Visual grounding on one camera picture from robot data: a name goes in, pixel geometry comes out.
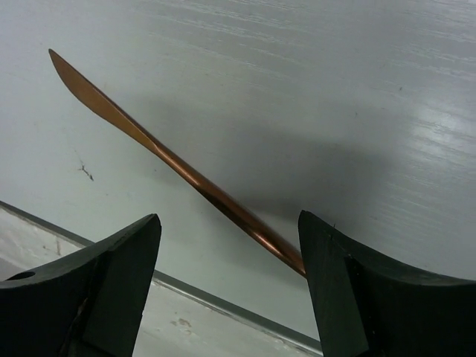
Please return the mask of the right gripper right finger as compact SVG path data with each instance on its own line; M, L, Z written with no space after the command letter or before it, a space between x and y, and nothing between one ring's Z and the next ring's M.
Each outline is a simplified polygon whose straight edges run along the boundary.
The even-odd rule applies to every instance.
M473 356L475 282L402 263L309 211L298 233L325 356Z

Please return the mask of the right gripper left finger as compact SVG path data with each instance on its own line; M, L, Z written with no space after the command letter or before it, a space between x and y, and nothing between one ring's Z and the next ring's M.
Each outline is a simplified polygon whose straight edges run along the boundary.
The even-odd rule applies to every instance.
M153 213L1 282L1 355L131 356L160 241Z

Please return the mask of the copper knife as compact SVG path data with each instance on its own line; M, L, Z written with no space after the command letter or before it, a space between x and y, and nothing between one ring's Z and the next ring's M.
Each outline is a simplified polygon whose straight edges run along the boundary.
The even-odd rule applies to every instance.
M306 276L300 252L291 243L162 144L56 51L50 48L48 54L61 81L86 108L160 158L250 238L300 276Z

